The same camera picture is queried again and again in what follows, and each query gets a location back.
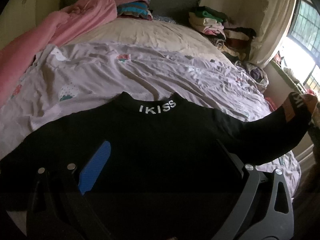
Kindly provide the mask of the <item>black IKISS sweater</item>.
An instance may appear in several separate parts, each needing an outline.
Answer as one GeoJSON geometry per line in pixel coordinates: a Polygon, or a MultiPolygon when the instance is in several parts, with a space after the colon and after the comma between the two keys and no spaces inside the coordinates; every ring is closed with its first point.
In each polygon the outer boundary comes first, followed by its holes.
{"type": "MultiPolygon", "coordinates": [[[[294,122],[305,134],[317,102],[310,94],[290,93],[273,113],[276,117],[284,115],[286,122],[294,122]]],[[[90,157],[104,141],[111,144],[111,155],[91,191],[84,195],[90,225],[88,235],[82,239],[210,239],[235,205],[241,185],[240,174],[229,158],[235,153],[219,153],[221,179],[217,184],[192,190],[168,181],[166,166],[179,160],[180,154],[167,155],[165,150],[146,147],[134,150],[137,139],[120,142],[107,134],[95,150],[86,148],[90,157]]],[[[89,158],[72,155],[50,162],[45,157],[40,160],[37,175],[41,168],[48,171],[69,163],[83,165],[89,158]]],[[[259,166],[250,161],[250,154],[239,159],[259,166]]],[[[1,210],[27,214],[36,184],[37,176],[26,200],[14,202],[12,209],[1,200],[1,210]]]]}

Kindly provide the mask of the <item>basket of clothes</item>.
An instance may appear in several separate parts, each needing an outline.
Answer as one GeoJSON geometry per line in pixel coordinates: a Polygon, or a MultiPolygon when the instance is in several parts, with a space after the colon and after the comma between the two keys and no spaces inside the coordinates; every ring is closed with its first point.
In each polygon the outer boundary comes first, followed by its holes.
{"type": "Polygon", "coordinates": [[[263,69],[247,61],[236,61],[235,65],[246,71],[246,73],[255,81],[255,84],[261,93],[265,92],[269,85],[269,80],[263,69]]]}

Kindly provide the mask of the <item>mixed folded clothes pile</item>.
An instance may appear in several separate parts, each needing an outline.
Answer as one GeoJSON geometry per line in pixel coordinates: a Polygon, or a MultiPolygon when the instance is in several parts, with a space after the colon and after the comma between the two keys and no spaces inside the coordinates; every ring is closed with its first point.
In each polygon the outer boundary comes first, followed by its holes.
{"type": "Polygon", "coordinates": [[[251,42],[257,36],[254,29],[239,27],[223,12],[206,6],[191,9],[189,24],[230,61],[249,59],[251,42]]]}

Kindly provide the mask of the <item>striped folded clothes stack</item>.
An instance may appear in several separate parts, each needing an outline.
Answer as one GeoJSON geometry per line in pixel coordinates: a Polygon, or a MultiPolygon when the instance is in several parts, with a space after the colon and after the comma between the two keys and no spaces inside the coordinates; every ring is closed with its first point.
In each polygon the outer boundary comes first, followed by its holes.
{"type": "Polygon", "coordinates": [[[144,1],[125,3],[117,6],[117,15],[118,17],[137,18],[147,21],[153,20],[149,5],[144,1]]]}

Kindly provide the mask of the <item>lilac strawberry print duvet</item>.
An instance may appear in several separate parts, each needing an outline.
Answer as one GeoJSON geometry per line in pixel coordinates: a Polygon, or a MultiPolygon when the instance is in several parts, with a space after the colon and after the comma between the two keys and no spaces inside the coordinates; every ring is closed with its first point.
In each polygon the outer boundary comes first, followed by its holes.
{"type": "Polygon", "coordinates": [[[118,43],[81,43],[39,53],[1,108],[1,200],[12,209],[36,183],[40,160],[89,158],[103,135],[133,149],[180,154],[168,181],[208,188],[223,150],[274,169],[304,129],[270,112],[238,67],[118,43]]]}

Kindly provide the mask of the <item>cluttered green window sill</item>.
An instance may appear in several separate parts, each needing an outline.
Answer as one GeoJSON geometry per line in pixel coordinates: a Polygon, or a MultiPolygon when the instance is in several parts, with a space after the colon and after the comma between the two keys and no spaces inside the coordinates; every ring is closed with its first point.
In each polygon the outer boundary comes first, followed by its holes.
{"type": "Polygon", "coordinates": [[[306,93],[306,89],[301,82],[295,78],[293,71],[287,67],[285,59],[281,56],[280,51],[276,52],[270,63],[290,88],[300,94],[306,93]]]}

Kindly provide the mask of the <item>window with grille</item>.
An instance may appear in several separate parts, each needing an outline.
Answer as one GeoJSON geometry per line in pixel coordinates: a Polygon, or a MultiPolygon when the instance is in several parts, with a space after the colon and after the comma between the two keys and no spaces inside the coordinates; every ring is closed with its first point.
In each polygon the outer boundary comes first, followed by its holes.
{"type": "Polygon", "coordinates": [[[296,0],[284,48],[292,77],[319,94],[319,12],[311,2],[296,0]]]}

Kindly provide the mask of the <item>pink blanket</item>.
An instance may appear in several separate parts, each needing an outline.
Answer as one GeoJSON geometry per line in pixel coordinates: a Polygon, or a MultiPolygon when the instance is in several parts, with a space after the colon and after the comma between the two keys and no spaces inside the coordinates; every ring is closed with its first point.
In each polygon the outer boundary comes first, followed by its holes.
{"type": "Polygon", "coordinates": [[[58,47],[79,35],[117,18],[117,6],[149,0],[77,0],[50,13],[37,27],[11,41],[1,50],[1,104],[13,93],[19,78],[46,45],[58,47]]]}

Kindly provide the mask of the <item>cream curtain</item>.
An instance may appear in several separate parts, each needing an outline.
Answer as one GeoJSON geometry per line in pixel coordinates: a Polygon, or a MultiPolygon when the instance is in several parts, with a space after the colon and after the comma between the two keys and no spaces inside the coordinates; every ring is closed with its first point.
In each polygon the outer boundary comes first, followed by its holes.
{"type": "Polygon", "coordinates": [[[296,0],[268,0],[258,36],[251,43],[249,61],[265,68],[289,31],[296,0]]]}

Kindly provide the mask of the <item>cream bed sheet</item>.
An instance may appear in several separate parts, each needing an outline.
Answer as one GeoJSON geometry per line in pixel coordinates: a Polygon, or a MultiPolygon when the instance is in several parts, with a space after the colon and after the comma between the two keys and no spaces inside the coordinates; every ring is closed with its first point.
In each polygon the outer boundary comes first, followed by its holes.
{"type": "Polygon", "coordinates": [[[162,21],[117,18],[76,37],[69,44],[107,41],[177,51],[208,60],[227,60],[223,53],[194,29],[162,21]]]}

